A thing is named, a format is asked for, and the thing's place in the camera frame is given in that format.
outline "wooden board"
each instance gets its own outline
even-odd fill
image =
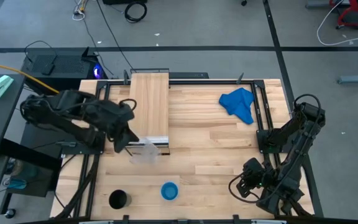
[[[168,143],[168,73],[133,73],[129,98],[136,100],[129,127],[139,138]]]
[[[265,80],[267,98],[273,124],[281,127],[289,119],[287,104],[280,80]],[[82,81],[80,90],[94,93],[96,82]],[[170,156],[161,156],[154,165],[135,165],[126,153],[115,154],[112,143],[106,143],[106,153],[101,156],[96,182],[91,218],[93,220],[131,219],[232,219],[272,218],[273,215],[233,198],[227,185],[242,172],[242,165],[255,157],[262,161],[257,149],[257,130],[254,104],[254,124],[246,125],[235,116],[229,116],[219,105],[221,94],[247,85],[171,85],[169,89],[169,138]],[[112,86],[110,100],[129,97],[129,86]],[[260,107],[262,96],[258,92]],[[267,128],[264,111],[262,121]],[[81,170],[81,157],[67,164],[60,175],[57,194],[64,204],[74,194]],[[166,181],[179,186],[178,198],[172,202],[160,196]],[[313,213],[306,179],[301,179],[300,200],[303,208]],[[132,195],[132,204],[113,210],[108,204],[109,194],[122,189]],[[51,216],[62,207],[53,203]]]

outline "blue cloth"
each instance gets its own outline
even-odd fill
[[[254,122],[250,108],[253,101],[253,94],[244,88],[234,90],[230,94],[222,94],[219,99],[220,105],[226,109],[229,115],[235,114],[245,124],[252,124]]]

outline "gray floor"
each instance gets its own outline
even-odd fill
[[[305,0],[270,0],[281,46],[319,47],[316,29],[329,9],[305,9]],[[92,46],[84,23],[71,19],[71,0],[5,0],[0,9],[0,47],[25,47],[44,40],[53,47]],[[262,0],[149,0],[149,13],[138,24],[102,5],[118,42],[126,47],[246,45],[273,46]],[[115,47],[97,3],[89,0],[86,21],[100,47]],[[321,29],[326,42],[358,37],[352,29],[336,30],[337,15],[329,16]],[[182,51],[126,52],[135,68],[169,68],[173,72],[208,72],[211,78],[282,78],[275,52]],[[106,66],[122,77],[129,66],[119,52],[102,52]],[[326,217],[358,219],[358,85],[338,85],[340,75],[358,75],[358,52],[284,52],[295,96],[312,93],[326,110],[327,125],[310,151],[323,212]],[[20,68],[23,53],[0,54],[0,64]],[[0,69],[0,73],[11,73]],[[24,99],[29,92],[25,91]],[[21,140],[24,120],[15,111],[6,137]],[[46,219],[53,196],[15,195],[11,207],[18,209],[12,220],[0,223]]]

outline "red chair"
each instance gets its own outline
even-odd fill
[[[338,2],[338,0],[329,0],[329,4],[332,7],[334,7]],[[358,0],[349,0],[349,3],[350,5],[339,5],[337,7],[339,18],[336,29],[340,29],[345,26],[358,29]]]

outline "blue cup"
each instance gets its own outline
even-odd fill
[[[161,196],[165,200],[174,200],[178,196],[178,186],[173,182],[167,182],[161,187]]]

